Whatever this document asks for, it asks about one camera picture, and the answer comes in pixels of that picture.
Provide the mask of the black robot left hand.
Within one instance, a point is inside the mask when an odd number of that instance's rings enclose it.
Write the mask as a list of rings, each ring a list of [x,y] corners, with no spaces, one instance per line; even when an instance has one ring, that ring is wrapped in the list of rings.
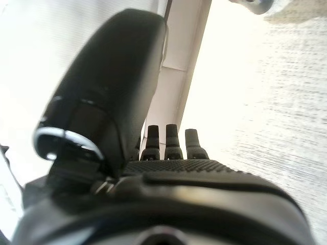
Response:
[[[126,9],[81,49],[34,131],[49,173],[27,183],[13,244],[314,244],[280,187],[208,157],[197,131],[139,136],[166,49],[167,24]]]

